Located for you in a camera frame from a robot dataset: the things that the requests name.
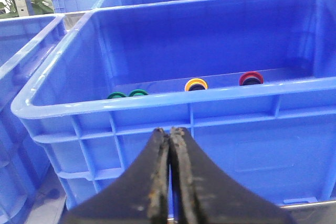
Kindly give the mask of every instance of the yellow ring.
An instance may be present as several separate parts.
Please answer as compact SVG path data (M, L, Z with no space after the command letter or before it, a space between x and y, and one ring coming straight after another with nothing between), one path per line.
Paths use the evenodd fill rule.
M205 89L208 89L208 83L206 83L205 80L201 79L201 78L193 78L191 80L189 80L185 86L184 86L184 91L189 91L189 89L191 88L192 85L195 84L199 84L202 85Z

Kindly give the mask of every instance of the colored ring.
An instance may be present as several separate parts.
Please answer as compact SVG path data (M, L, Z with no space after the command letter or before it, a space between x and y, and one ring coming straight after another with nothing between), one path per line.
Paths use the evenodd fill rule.
M113 92L107 97L107 99L124 98L124 97L127 97L127 95L125 95L124 93Z
M257 79L260 82L260 84L263 84L263 82L264 82L264 78L262 77L261 73L256 72L256 71L250 71L250 72L246 72L246 73L242 74L242 76L240 76L239 85L243 86L244 82L248 79Z
M208 89L208 83L206 83L205 80L201 78L193 78L185 84L184 91L190 91L190 88L194 85L201 85L204 89Z
M140 95L148 95L148 93L143 89L134 89L130 93L129 97L137 97L137 96L140 96Z

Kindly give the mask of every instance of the metal jaw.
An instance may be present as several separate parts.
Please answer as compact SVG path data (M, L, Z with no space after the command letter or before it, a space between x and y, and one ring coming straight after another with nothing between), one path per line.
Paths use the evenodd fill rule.
M64 224L167 223L169 166L181 224L295 224L283 209L217 167L185 128L155 129L133 164L108 188L69 211Z

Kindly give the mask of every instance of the green ring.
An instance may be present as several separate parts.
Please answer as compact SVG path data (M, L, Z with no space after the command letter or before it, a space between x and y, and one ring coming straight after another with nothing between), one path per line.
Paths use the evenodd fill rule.
M107 99L124 98L124 97L127 97L127 95L125 95L124 93L113 92L107 97Z
M129 97L137 97L139 95L148 95L148 93L145 90L143 90L143 89L134 89L130 93Z

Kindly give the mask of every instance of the green plant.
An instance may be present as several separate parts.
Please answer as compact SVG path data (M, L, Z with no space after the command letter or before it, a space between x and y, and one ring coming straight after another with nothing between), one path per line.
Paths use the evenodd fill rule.
M31 0L31 5L36 15L54 13L51 0ZM0 14L0 18L12 18L18 16L14 0L0 0L0 10L6 12Z

